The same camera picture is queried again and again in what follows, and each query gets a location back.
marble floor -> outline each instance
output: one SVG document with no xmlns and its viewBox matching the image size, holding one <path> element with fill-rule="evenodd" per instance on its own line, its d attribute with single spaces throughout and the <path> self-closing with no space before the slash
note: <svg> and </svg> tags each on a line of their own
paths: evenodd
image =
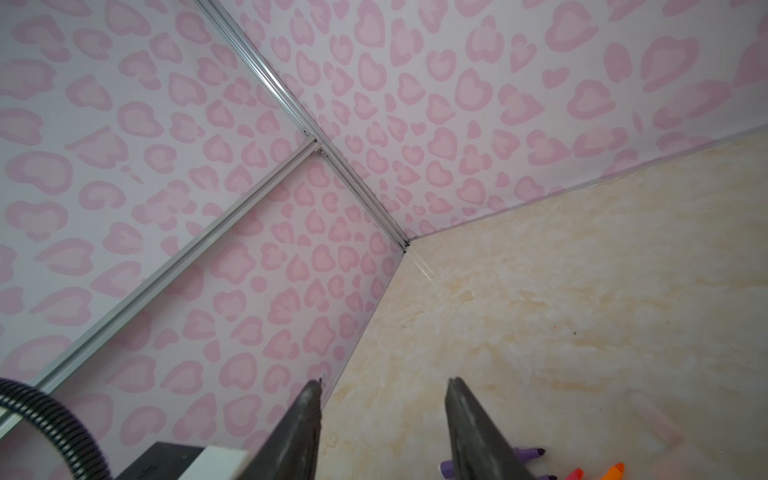
<svg viewBox="0 0 768 480">
<path fill-rule="evenodd" d="M 768 477 L 768 134 L 417 240 L 318 478 L 441 478 L 461 376 L 536 475 Z"/>
</svg>

aluminum frame rail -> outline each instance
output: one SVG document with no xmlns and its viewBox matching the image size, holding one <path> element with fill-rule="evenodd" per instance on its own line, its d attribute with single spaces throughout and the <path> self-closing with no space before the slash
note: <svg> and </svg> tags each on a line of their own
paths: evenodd
<svg viewBox="0 0 768 480">
<path fill-rule="evenodd" d="M 368 212 L 378 220 L 379 225 L 389 237 L 399 245 L 403 252 L 409 244 L 406 233 L 395 222 L 389 212 L 376 198 L 376 195 L 353 170 L 338 148 L 323 133 L 319 125 L 288 90 L 272 66 L 256 50 L 242 28 L 232 19 L 218 0 L 193 0 L 203 16 L 230 44 L 240 60 L 256 75 L 272 97 L 280 104 L 288 118 L 303 131 L 313 135 L 322 145 L 320 154 L 328 160 L 331 168 L 341 177 L 346 186 L 355 194 Z"/>
<path fill-rule="evenodd" d="M 302 164 L 309 156 L 322 149 L 312 135 L 286 160 L 272 169 L 237 202 L 200 232 L 184 248 L 173 255 L 163 266 L 146 279 L 136 290 L 125 297 L 115 308 L 75 340 L 55 360 L 36 375 L 29 385 L 51 393 L 70 375 L 91 358 L 114 334 L 120 331 L 137 313 L 157 297 L 163 289 L 179 276 L 200 255 L 219 240 L 248 210 L 263 199 L 279 182 Z M 0 439 L 16 426 L 21 417 L 0 409 Z"/>
</svg>

purple marker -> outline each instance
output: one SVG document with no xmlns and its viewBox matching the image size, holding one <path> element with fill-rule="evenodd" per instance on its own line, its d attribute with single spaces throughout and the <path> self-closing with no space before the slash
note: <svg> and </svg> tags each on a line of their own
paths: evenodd
<svg viewBox="0 0 768 480">
<path fill-rule="evenodd" d="M 540 458 L 543 454 L 546 453 L 546 450 L 544 449 L 519 449 L 517 447 L 512 447 L 512 450 L 515 452 L 515 456 L 523 465 L 530 462 L 531 460 Z"/>
<path fill-rule="evenodd" d="M 453 460 L 440 462 L 440 473 L 443 478 L 454 478 L 456 473 L 453 471 Z"/>
<path fill-rule="evenodd" d="M 540 458 L 547 452 L 544 449 L 519 449 L 517 447 L 513 447 L 512 451 L 515 452 L 515 456 L 518 458 L 518 460 L 520 460 L 522 464 L 526 464 L 531 460 Z M 454 478 L 455 472 L 453 470 L 453 460 L 445 460 L 444 462 L 440 462 L 440 473 L 442 474 L 443 478 L 446 478 L 446 480 L 448 478 Z M 558 480 L 558 478 L 554 475 L 544 475 L 539 477 L 538 480 Z"/>
</svg>

pink wall panel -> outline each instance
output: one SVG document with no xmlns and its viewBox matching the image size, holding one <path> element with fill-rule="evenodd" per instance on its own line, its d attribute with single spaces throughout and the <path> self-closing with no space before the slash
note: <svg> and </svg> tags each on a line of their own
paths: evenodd
<svg viewBox="0 0 768 480">
<path fill-rule="evenodd" d="M 307 161 L 57 395 L 113 473 L 157 440 L 256 449 L 308 379 L 330 394 L 401 255 Z M 0 441 L 0 478 L 60 478 L 43 443 L 24 429 Z"/>
<path fill-rule="evenodd" d="M 0 12 L 0 376 L 26 381 L 297 139 L 189 6 Z"/>
<path fill-rule="evenodd" d="M 760 0 L 223 0 L 411 237 L 768 123 Z"/>
</svg>

pink heart spot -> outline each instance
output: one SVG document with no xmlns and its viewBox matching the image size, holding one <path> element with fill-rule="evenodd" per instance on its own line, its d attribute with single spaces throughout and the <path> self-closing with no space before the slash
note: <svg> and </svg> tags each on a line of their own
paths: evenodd
<svg viewBox="0 0 768 480">
<path fill-rule="evenodd" d="M 657 38 L 650 44 L 641 60 L 640 76 L 646 82 L 643 91 L 651 93 L 677 80 L 690 70 L 698 55 L 699 41 L 696 38 L 683 40 L 669 36 Z"/>
<path fill-rule="evenodd" d="M 479 27 L 469 32 L 465 50 L 471 61 L 487 61 L 496 63 L 504 51 L 504 38 L 496 31 L 496 20 L 493 15 L 482 19 Z"/>
<path fill-rule="evenodd" d="M 28 382 L 71 344 L 72 341 L 62 335 L 40 336 L 22 343 L 0 363 L 0 375 Z"/>
<path fill-rule="evenodd" d="M 383 47 L 384 15 L 372 0 L 363 0 L 357 8 L 358 21 L 353 27 L 355 38 L 366 47 Z"/>
<path fill-rule="evenodd" d="M 603 54 L 603 66 L 614 83 L 629 78 L 632 75 L 632 60 L 627 47 L 615 42 L 608 44 Z"/>
<path fill-rule="evenodd" d="M 88 305 L 93 295 L 79 286 L 68 286 L 46 296 L 29 312 L 41 314 L 45 321 L 60 326 L 80 326 L 91 319 Z"/>
<path fill-rule="evenodd" d="M 0 94 L 28 100 L 38 93 L 53 90 L 56 70 L 38 60 L 11 60 L 0 65 Z"/>
<path fill-rule="evenodd" d="M 312 252 L 312 267 L 315 271 L 325 273 L 333 270 L 335 266 L 336 261 L 331 257 L 330 248 L 327 245 L 315 247 Z"/>
<path fill-rule="evenodd" d="M 101 210 L 105 207 L 120 208 L 125 205 L 125 194 L 116 185 L 96 180 L 85 184 L 78 196 L 80 206 L 86 210 Z"/>
<path fill-rule="evenodd" d="M 129 101 L 118 108 L 118 125 L 127 134 L 160 137 L 165 129 L 154 119 L 152 107 L 141 101 Z"/>
<path fill-rule="evenodd" d="M 427 143 L 427 150 L 436 157 L 446 160 L 455 160 L 458 150 L 458 140 L 452 130 L 439 127 L 435 130 L 435 135 Z"/>
<path fill-rule="evenodd" d="M 59 195 L 72 185 L 72 164 L 66 157 L 44 151 L 16 155 L 5 167 L 8 178 L 30 184 L 46 195 Z"/>
<path fill-rule="evenodd" d="M 598 80 L 583 80 L 576 86 L 574 97 L 568 102 L 568 114 L 577 120 L 590 120 L 616 108 L 611 92 Z"/>
<path fill-rule="evenodd" d="M 93 107 L 99 111 L 112 109 L 112 97 L 107 89 L 96 81 L 94 75 L 85 75 L 73 81 L 65 89 L 65 94 L 75 107 Z"/>
<path fill-rule="evenodd" d="M 492 98 L 493 86 L 487 81 L 483 81 L 474 68 L 468 68 L 459 75 L 455 100 L 460 108 L 467 111 L 478 111 L 485 107 Z"/>
<path fill-rule="evenodd" d="M 128 145 L 110 127 L 103 127 L 90 135 L 65 145 L 65 150 L 75 152 L 78 158 L 96 168 L 114 168 L 118 162 L 128 160 Z"/>
<path fill-rule="evenodd" d="M 256 357 L 252 353 L 238 353 L 228 359 L 219 371 L 219 384 L 224 388 L 250 389 L 256 382 Z"/>
<path fill-rule="evenodd" d="M 168 33 L 161 33 L 149 39 L 149 49 L 160 60 L 168 60 L 180 64 L 184 59 L 181 48 Z"/>
<path fill-rule="evenodd" d="M 84 55 L 94 60 L 107 60 L 109 49 L 112 48 L 112 39 L 109 35 L 93 28 L 78 28 L 72 32 L 74 45 Z"/>
<path fill-rule="evenodd" d="M 291 323 L 293 314 L 299 310 L 301 310 L 299 293 L 291 287 L 275 296 L 270 304 L 270 311 L 266 315 L 266 319 L 276 325 Z"/>
<path fill-rule="evenodd" d="M 256 428 L 256 412 L 259 408 L 261 408 L 261 398 L 254 394 L 241 396 L 224 404 L 224 428 L 234 437 L 248 435 Z"/>
<path fill-rule="evenodd" d="M 427 72 L 437 81 L 446 81 L 456 69 L 456 52 L 443 50 L 438 54 L 432 50 L 427 54 Z"/>
<path fill-rule="evenodd" d="M 598 27 L 591 24 L 592 15 L 579 2 L 561 3 L 552 14 L 552 26 L 546 31 L 547 46 L 557 53 L 571 51 L 592 39 Z"/>
<path fill-rule="evenodd" d="M 576 157 L 595 157 L 605 150 L 617 150 L 629 140 L 629 134 L 622 127 L 596 127 L 578 136 L 573 144 Z"/>
<path fill-rule="evenodd" d="M 211 36 L 205 28 L 205 22 L 196 13 L 181 12 L 176 15 L 176 31 L 182 37 L 199 45 L 211 41 Z"/>
<path fill-rule="evenodd" d="M 200 309 L 192 309 L 187 314 L 182 335 L 190 340 L 204 340 L 216 336 L 214 318 Z"/>
<path fill-rule="evenodd" d="M 29 240 L 41 242 L 67 224 L 67 209 L 55 202 L 31 204 L 16 201 L 5 209 L 5 220 L 11 227 L 23 230 Z"/>
<path fill-rule="evenodd" d="M 172 257 L 179 251 L 179 239 L 178 237 L 168 237 L 160 241 L 160 248 L 166 255 Z"/>
<path fill-rule="evenodd" d="M 5 315 L 16 315 L 24 310 L 24 289 L 20 286 L 12 286 L 0 290 L 0 312 Z"/>
<path fill-rule="evenodd" d="M 23 45 L 37 45 L 40 52 L 51 61 L 66 62 L 72 56 L 64 46 L 64 33 L 50 15 L 30 18 L 16 25 L 12 37 Z"/>
<path fill-rule="evenodd" d="M 502 112 L 504 125 L 519 125 L 544 113 L 544 105 L 533 98 L 533 95 L 524 94 L 510 84 L 504 85 L 498 91 L 498 101 L 505 107 Z"/>
<path fill-rule="evenodd" d="M 123 362 L 105 383 L 125 393 L 144 393 L 154 387 L 155 359 L 146 355 L 132 356 Z"/>
<path fill-rule="evenodd" d="M 532 43 L 526 43 L 528 39 L 522 33 L 512 37 L 512 53 L 509 54 L 509 69 L 516 73 L 528 65 L 536 56 L 538 49 Z"/>
<path fill-rule="evenodd" d="M 421 135 L 427 131 L 427 124 L 424 122 L 418 124 L 411 124 L 411 131 L 416 135 Z"/>
<path fill-rule="evenodd" d="M 512 153 L 520 147 L 520 140 L 508 131 L 493 130 L 491 147 L 501 160 L 509 160 Z"/>
<path fill-rule="evenodd" d="M 106 20 L 109 29 L 120 36 L 132 33 L 146 37 L 151 32 L 149 22 L 141 13 L 118 0 L 106 1 Z"/>
<path fill-rule="evenodd" d="M 263 387 L 267 393 L 275 393 L 290 383 L 290 370 L 282 365 L 272 365 L 264 376 Z"/>
<path fill-rule="evenodd" d="M 93 13 L 84 0 L 42 0 L 42 3 L 73 17 L 88 17 Z"/>
<path fill-rule="evenodd" d="M 504 172 L 499 172 L 496 175 L 496 182 L 494 185 L 498 188 L 504 188 L 509 186 L 509 176 Z"/>
<path fill-rule="evenodd" d="M 328 348 L 336 339 L 336 332 L 330 325 L 327 316 L 321 316 L 315 319 L 310 331 L 304 336 L 304 351 L 307 353 L 316 353 L 319 356 L 325 356 Z"/>
<path fill-rule="evenodd" d="M 205 135 L 205 130 L 190 115 L 176 112 L 170 116 L 171 137 L 181 143 L 191 144 Z"/>
<path fill-rule="evenodd" d="M 607 6 L 611 10 L 610 22 L 617 22 L 634 12 L 647 0 L 607 0 Z"/>
<path fill-rule="evenodd" d="M 124 298 L 144 281 L 140 275 L 141 265 L 138 262 L 121 262 L 97 276 L 90 287 L 104 295 Z"/>
<path fill-rule="evenodd" d="M 464 184 L 456 189 L 456 196 L 474 205 L 483 205 L 485 203 L 485 186 L 476 178 L 464 180 Z"/>
<path fill-rule="evenodd" d="M 256 268 L 256 261 L 248 254 L 248 247 L 245 243 L 235 241 L 224 247 L 214 257 L 210 271 L 215 278 L 239 285 L 254 268 Z"/>
<path fill-rule="evenodd" d="M 290 342 L 290 331 L 282 329 L 264 347 L 263 355 L 269 359 L 282 360 L 296 359 L 299 356 L 300 348 L 297 343 Z"/>
<path fill-rule="evenodd" d="M 525 138 L 525 143 L 532 149 L 528 163 L 535 166 L 549 165 L 571 155 L 565 145 L 557 138 L 547 138 L 541 130 L 534 130 Z"/>
<path fill-rule="evenodd" d="M 343 313 L 339 317 L 339 336 L 345 340 L 351 339 L 355 336 L 359 326 L 359 322 L 351 315 Z"/>
<path fill-rule="evenodd" d="M 515 198 L 522 202 L 531 202 L 545 195 L 545 189 L 531 176 L 525 176 L 515 184 Z"/>
<path fill-rule="evenodd" d="M 221 162 L 231 164 L 234 160 L 232 147 L 221 137 L 221 134 L 215 134 L 203 144 L 203 154 L 209 162 Z"/>
<path fill-rule="evenodd" d="M 237 320 L 237 316 L 245 310 L 246 304 L 247 300 L 242 290 L 219 292 L 214 295 L 214 310 L 227 319 L 227 322 Z"/>
<path fill-rule="evenodd" d="M 224 186 L 230 192 L 244 195 L 253 186 L 253 178 L 245 166 L 237 165 L 224 179 Z"/>
<path fill-rule="evenodd" d="M 426 95 L 426 90 L 422 88 L 419 81 L 413 75 L 403 73 L 398 76 L 397 80 L 397 96 L 402 103 L 406 105 L 414 105 Z"/>
<path fill-rule="evenodd" d="M 125 417 L 120 427 L 120 442 L 127 446 L 141 443 L 151 433 L 165 427 L 165 412 L 156 406 L 141 406 Z"/>
<path fill-rule="evenodd" d="M 433 187 L 447 187 L 453 183 L 453 174 L 446 170 L 437 160 L 431 161 L 426 168 L 427 183 Z"/>
<path fill-rule="evenodd" d="M 230 338 L 237 340 L 241 345 L 245 346 L 257 346 L 261 344 L 263 335 L 261 333 L 261 327 L 263 321 L 258 316 L 249 316 L 242 322 L 240 322 L 234 330 Z"/>
<path fill-rule="evenodd" d="M 464 147 L 464 156 L 458 163 L 458 172 L 462 175 L 474 175 L 482 170 L 487 170 L 493 165 L 493 160 L 488 154 L 480 154 L 475 145 Z"/>
<path fill-rule="evenodd" d="M 204 165 L 200 168 L 191 168 L 187 172 L 187 176 L 192 180 L 192 183 L 201 190 L 207 192 L 216 192 L 219 190 L 219 175 L 209 165 Z"/>
<path fill-rule="evenodd" d="M 192 395 L 203 388 L 203 365 L 194 360 L 184 360 L 165 376 L 160 388 L 177 395 Z"/>
<path fill-rule="evenodd" d="M 544 70 L 541 73 L 541 83 L 544 88 L 556 88 L 568 79 L 571 70 L 568 67 L 558 68 L 557 70 Z"/>
<path fill-rule="evenodd" d="M 172 173 L 177 156 L 176 149 L 170 145 L 150 145 L 144 150 L 144 162 L 159 174 Z"/>
<path fill-rule="evenodd" d="M 357 74 L 360 84 L 368 91 L 378 91 L 386 83 L 386 67 L 373 61 L 367 51 L 360 55 L 357 64 Z"/>
<path fill-rule="evenodd" d="M 43 119 L 26 108 L 3 108 L 0 110 L 0 137 L 17 144 L 34 146 L 42 142 L 40 129 Z"/>
<path fill-rule="evenodd" d="M 171 429 L 174 439 L 186 442 L 194 435 L 204 442 L 207 441 L 216 433 L 216 412 L 216 396 L 212 392 L 201 396 L 187 409 L 184 416 L 174 423 Z"/>
<path fill-rule="evenodd" d="M 168 94 L 170 99 L 180 107 L 195 104 L 202 105 L 206 101 L 205 89 L 197 80 L 172 71 L 168 75 Z"/>
<path fill-rule="evenodd" d="M 35 262 L 44 263 L 51 272 L 82 276 L 93 270 L 91 255 L 94 246 L 80 238 L 58 241 L 35 256 Z"/>
<path fill-rule="evenodd" d="M 147 90 L 160 90 L 160 79 L 156 76 L 157 66 L 146 50 L 128 54 L 120 60 L 118 70 L 126 77 L 137 78 L 139 84 Z"/>
<path fill-rule="evenodd" d="M 764 15 L 757 26 L 757 39 L 739 57 L 733 87 L 741 88 L 768 78 L 768 16 Z"/>
<path fill-rule="evenodd" d="M 654 113 L 656 128 L 673 128 L 686 118 L 698 118 L 718 108 L 732 96 L 724 81 L 705 80 L 681 88 L 667 106 Z"/>
<path fill-rule="evenodd" d="M 448 13 L 447 0 L 424 0 L 419 3 L 419 18 L 429 33 L 440 31 L 440 23 Z"/>
<path fill-rule="evenodd" d="M 349 37 L 341 35 L 336 39 L 336 36 L 332 35 L 329 46 L 331 55 L 333 55 L 341 65 L 349 65 L 354 53 L 352 40 L 350 40 Z"/>
<path fill-rule="evenodd" d="M 305 85 L 313 87 L 320 82 L 320 66 L 317 62 L 311 61 L 301 50 L 296 53 L 296 72 Z"/>
</svg>

